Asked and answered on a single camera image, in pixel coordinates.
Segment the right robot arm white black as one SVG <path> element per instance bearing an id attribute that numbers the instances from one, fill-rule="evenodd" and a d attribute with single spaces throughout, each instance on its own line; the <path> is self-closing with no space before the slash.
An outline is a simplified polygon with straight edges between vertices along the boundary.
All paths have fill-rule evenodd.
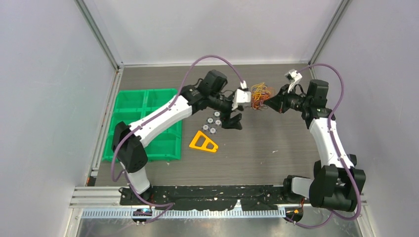
<path id="1" fill-rule="evenodd" d="M 356 156 L 348 154 L 340 142 L 332 110 L 327 108 L 329 84 L 312 79 L 306 93 L 297 94 L 284 85 L 278 94 L 264 102 L 283 114 L 289 109 L 301 113 L 313 136 L 320 160 L 314 163 L 314 178 L 289 175 L 283 182 L 282 196 L 287 202 L 309 199 L 313 207 L 352 212 L 358 204 L 366 181 L 365 172 L 357 169 Z"/>

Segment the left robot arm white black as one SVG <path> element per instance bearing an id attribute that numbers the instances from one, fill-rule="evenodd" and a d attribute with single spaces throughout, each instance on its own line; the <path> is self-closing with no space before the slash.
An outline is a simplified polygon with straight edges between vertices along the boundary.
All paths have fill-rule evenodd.
<path id="1" fill-rule="evenodd" d="M 251 90 L 242 81 L 232 94 L 225 96 L 222 90 L 226 84 L 225 74 L 210 70 L 196 84 L 182 86 L 172 99 L 148 116 L 130 124 L 121 121 L 115 126 L 111 149 L 114 158 L 124 169 L 135 201 L 147 204 L 151 200 L 151 184 L 145 170 L 148 162 L 145 149 L 169 127 L 198 111 L 211 108 L 220 113 L 222 128 L 242 129 L 242 115 L 232 117 L 231 113 L 242 111 L 251 103 Z"/>

